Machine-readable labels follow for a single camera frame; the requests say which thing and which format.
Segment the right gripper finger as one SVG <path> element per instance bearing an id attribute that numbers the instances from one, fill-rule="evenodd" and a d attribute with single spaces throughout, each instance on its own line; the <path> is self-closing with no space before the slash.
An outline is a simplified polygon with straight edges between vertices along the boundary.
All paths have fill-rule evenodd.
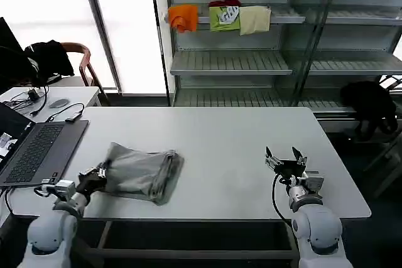
<path id="1" fill-rule="evenodd" d="M 282 160 L 278 159 L 276 156 L 273 156 L 273 154 L 270 151 L 269 147 L 266 146 L 266 149 L 265 149 L 265 164 L 269 168 L 271 168 L 273 171 L 279 171 L 283 167 L 284 162 L 282 162 Z"/>
<path id="2" fill-rule="evenodd" d="M 297 164 L 301 166 L 306 166 L 307 157 L 304 156 L 297 148 L 292 147 L 293 155 L 297 161 Z"/>

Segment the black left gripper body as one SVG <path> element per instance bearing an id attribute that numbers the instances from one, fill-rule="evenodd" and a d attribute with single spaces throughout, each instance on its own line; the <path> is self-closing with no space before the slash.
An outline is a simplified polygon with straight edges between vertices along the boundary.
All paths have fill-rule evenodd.
<path id="1" fill-rule="evenodd" d="M 79 184 L 76 192 L 81 194 L 93 194 L 93 192 L 103 189 L 107 183 L 106 178 L 98 177 L 97 173 L 79 176 Z"/>

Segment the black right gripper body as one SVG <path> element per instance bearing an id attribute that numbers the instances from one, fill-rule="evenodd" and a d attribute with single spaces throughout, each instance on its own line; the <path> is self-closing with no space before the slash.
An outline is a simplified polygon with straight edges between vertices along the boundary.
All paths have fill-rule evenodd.
<path id="1" fill-rule="evenodd" d="M 291 183 L 292 180 L 305 177 L 307 158 L 299 160 L 281 160 L 275 167 L 275 173 L 281 176 L 280 183 Z"/>

